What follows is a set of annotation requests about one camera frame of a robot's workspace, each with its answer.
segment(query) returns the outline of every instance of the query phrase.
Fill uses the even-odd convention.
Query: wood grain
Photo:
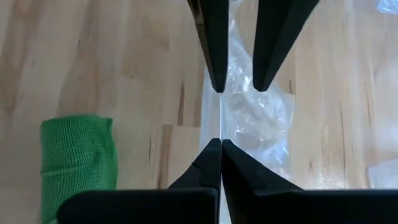
[[[257,4],[234,9],[250,54]],[[367,167],[398,156],[398,20],[376,4],[320,1],[275,78],[295,98],[303,188],[366,188]],[[0,1],[1,197],[36,217],[40,124],[78,113],[114,119],[119,188],[168,186],[204,144],[203,76],[186,1]],[[2,223],[17,220],[7,213]]]

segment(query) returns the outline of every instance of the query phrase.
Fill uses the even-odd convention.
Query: black plastic part
[[[221,141],[214,138],[169,188],[211,187],[220,191],[221,155]]]
[[[223,141],[223,183],[232,223],[256,223],[253,212],[258,206],[257,192],[272,195],[290,190],[301,190],[235,146],[231,140]]]
[[[218,194],[212,188],[90,191],[66,200],[57,220],[59,224],[218,223]]]
[[[398,190],[302,190],[230,140],[222,172],[232,223],[398,223]]]
[[[274,214],[278,222],[398,223],[398,190],[293,190],[256,195],[248,223],[265,223],[267,214]]]
[[[169,189],[78,194],[62,204],[58,223],[218,223],[221,153],[212,139]]]
[[[191,7],[211,84],[224,92],[228,69],[229,0],[188,0]]]
[[[221,172],[232,224],[398,223],[398,190],[302,190],[219,139],[169,189],[83,192],[62,204],[57,220],[218,224]]]
[[[255,89],[268,90],[318,1],[259,1],[253,52]]]

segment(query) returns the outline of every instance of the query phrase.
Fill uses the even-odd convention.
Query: green mesh roll
[[[111,126],[112,119],[93,114],[42,123],[42,223],[55,223],[59,206],[77,193],[116,189]]]

